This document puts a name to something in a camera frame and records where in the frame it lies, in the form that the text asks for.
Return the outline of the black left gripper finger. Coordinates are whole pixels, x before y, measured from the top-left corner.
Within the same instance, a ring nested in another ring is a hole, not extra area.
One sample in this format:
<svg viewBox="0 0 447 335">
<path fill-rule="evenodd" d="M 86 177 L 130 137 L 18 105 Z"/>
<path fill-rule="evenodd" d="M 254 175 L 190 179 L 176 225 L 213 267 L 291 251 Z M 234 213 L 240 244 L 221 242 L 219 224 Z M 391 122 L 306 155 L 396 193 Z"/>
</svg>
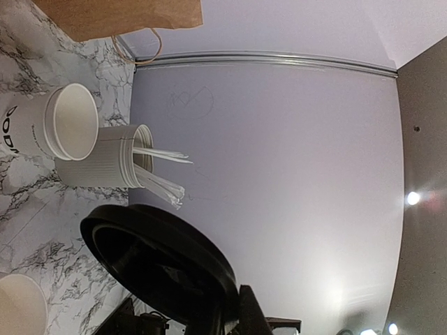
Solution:
<svg viewBox="0 0 447 335">
<path fill-rule="evenodd" d="M 241 285 L 224 318 L 224 334 L 272 334 L 254 291 Z"/>
</svg>

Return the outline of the black plastic cup lid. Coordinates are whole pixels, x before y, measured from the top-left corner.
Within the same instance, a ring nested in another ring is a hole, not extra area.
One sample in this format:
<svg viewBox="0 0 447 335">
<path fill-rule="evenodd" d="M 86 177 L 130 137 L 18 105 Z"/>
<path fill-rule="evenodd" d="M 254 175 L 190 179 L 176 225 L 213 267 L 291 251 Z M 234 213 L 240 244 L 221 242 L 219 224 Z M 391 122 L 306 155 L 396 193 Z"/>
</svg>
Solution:
<svg viewBox="0 0 447 335">
<path fill-rule="evenodd" d="M 101 205 L 80 233 L 107 272 L 138 299 L 186 326 L 220 312 L 225 330 L 238 319 L 236 278 L 201 231 L 149 205 Z"/>
</svg>

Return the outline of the white paper coffee cup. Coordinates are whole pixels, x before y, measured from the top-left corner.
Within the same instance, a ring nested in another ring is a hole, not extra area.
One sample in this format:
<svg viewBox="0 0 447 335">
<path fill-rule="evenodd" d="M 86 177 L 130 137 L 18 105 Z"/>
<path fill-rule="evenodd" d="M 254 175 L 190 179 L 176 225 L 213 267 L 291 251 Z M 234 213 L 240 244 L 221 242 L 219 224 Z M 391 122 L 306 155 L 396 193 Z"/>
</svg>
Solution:
<svg viewBox="0 0 447 335">
<path fill-rule="evenodd" d="M 37 282 L 1 272 L 1 334 L 45 334 L 46 327 L 47 302 Z"/>
</svg>

